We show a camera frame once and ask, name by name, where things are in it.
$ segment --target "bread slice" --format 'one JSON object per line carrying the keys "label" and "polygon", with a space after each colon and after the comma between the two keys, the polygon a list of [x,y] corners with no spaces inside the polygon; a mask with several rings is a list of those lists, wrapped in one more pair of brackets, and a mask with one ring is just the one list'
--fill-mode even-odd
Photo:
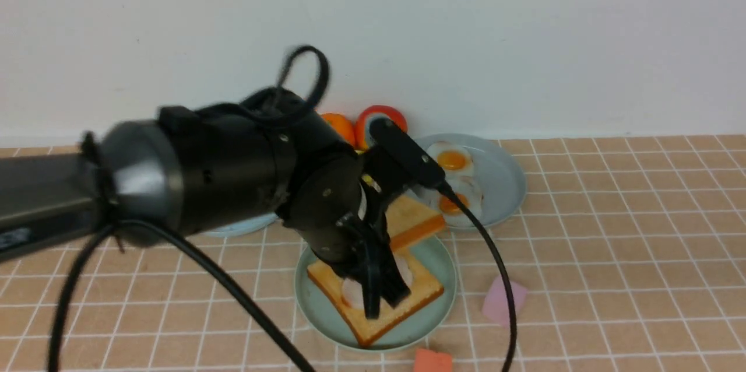
{"label": "bread slice", "polygon": [[365,312],[362,309],[352,308],[344,302],[343,280],[339,279],[329,266],[322,261],[315,261],[308,266],[308,277],[322,290],[349,325],[361,348],[373,345],[382,335],[417,313],[428,303],[436,300],[445,291],[443,284],[427,271],[427,268],[408,250],[411,245],[445,228],[445,220],[440,213],[410,197],[402,196],[389,206],[386,220],[389,225],[389,234],[392,236],[392,251],[402,256],[412,271],[413,281],[410,287],[412,294],[396,308],[391,308],[389,304],[382,302],[381,313],[377,320],[369,321],[365,318]]}

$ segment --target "white wall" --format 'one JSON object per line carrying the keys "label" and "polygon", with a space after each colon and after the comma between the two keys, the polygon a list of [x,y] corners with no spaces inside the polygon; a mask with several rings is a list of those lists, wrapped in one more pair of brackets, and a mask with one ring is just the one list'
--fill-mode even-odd
{"label": "white wall", "polygon": [[240,99],[298,43],[331,61],[323,110],[416,135],[746,131],[746,0],[0,0],[0,141]]}

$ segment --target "black cable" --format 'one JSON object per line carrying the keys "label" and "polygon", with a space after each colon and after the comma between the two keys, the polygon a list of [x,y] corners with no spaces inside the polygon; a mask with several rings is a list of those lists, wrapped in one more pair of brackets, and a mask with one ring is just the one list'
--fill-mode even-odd
{"label": "black cable", "polygon": [[513,299],[512,294],[512,287],[511,287],[511,279],[508,278],[508,271],[505,268],[505,263],[503,263],[503,258],[500,256],[500,252],[498,252],[498,248],[495,246],[495,243],[492,241],[492,238],[490,237],[490,234],[487,233],[487,229],[484,228],[484,226],[479,222],[477,217],[474,215],[474,213],[469,210],[469,208],[466,207],[466,205],[459,199],[458,196],[456,196],[456,193],[453,191],[453,188],[443,181],[443,183],[439,186],[438,191],[440,194],[445,196],[447,199],[451,200],[453,204],[458,207],[461,212],[466,215],[466,217],[471,220],[472,223],[474,223],[474,226],[477,228],[479,233],[484,238],[484,241],[487,242],[487,246],[490,248],[490,252],[492,253],[492,257],[495,258],[495,263],[498,264],[498,270],[500,271],[500,277],[503,279],[503,286],[505,287],[505,297],[507,298],[508,303],[508,317],[511,319],[511,340],[508,343],[508,353],[505,355],[505,362],[503,363],[503,372],[508,372],[508,370],[511,369],[512,364],[512,358],[515,355],[515,345],[517,345],[518,342],[518,322],[516,320],[515,315],[515,300]]}
{"label": "black cable", "polygon": [[251,300],[250,296],[241,289],[241,286],[236,283],[229,274],[221,269],[220,266],[216,265],[215,261],[210,259],[210,257],[205,255],[205,253],[189,241],[179,236],[179,234],[142,220],[122,220],[118,223],[106,226],[86,243],[85,247],[83,247],[78,254],[78,257],[75,258],[75,262],[65,280],[62,292],[59,294],[57,310],[54,313],[54,322],[51,336],[49,338],[47,362],[48,372],[59,372],[59,354],[61,354],[65,321],[67,319],[70,301],[72,300],[72,293],[75,291],[75,285],[77,285],[78,279],[80,279],[80,274],[82,273],[83,268],[86,263],[88,263],[91,255],[93,255],[93,250],[101,245],[107,237],[115,234],[115,232],[117,232],[117,230],[122,226],[139,226],[141,228],[146,228],[148,231],[151,231],[163,240],[170,242],[174,247],[177,247],[179,250],[184,252],[184,254],[192,258],[192,260],[211,274],[218,283],[231,293],[235,300],[240,303],[247,313],[256,320],[256,323],[264,329],[269,337],[277,346],[279,346],[279,348],[282,349],[283,352],[285,352],[288,358],[295,363],[295,366],[297,366],[301,372],[315,372],[314,367],[312,367],[298,349],[293,346],[293,343],[287,339],[285,334],[283,334],[282,331],[275,326],[274,322],[267,317],[264,311],[262,311],[261,308]]}

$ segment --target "light blue plate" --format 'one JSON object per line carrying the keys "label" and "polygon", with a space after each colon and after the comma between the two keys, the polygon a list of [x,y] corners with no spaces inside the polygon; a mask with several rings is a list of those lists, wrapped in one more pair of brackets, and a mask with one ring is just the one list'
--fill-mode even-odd
{"label": "light blue plate", "polygon": [[437,237],[430,237],[410,249],[445,287],[440,297],[391,329],[369,348],[361,348],[350,327],[329,302],[329,299],[308,278],[307,268],[316,261],[314,253],[306,249],[295,269],[295,299],[308,322],[322,335],[345,348],[383,353],[402,350],[417,343],[436,329],[451,312],[456,300],[456,267],[451,255]]}

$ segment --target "orange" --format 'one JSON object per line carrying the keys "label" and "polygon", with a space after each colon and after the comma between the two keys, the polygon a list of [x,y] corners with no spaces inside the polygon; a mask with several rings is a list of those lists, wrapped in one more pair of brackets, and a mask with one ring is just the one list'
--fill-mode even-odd
{"label": "orange", "polygon": [[325,113],[322,114],[322,118],[331,125],[331,128],[338,135],[342,136],[352,146],[355,146],[355,128],[352,127],[352,122],[347,120],[347,117],[336,113]]}

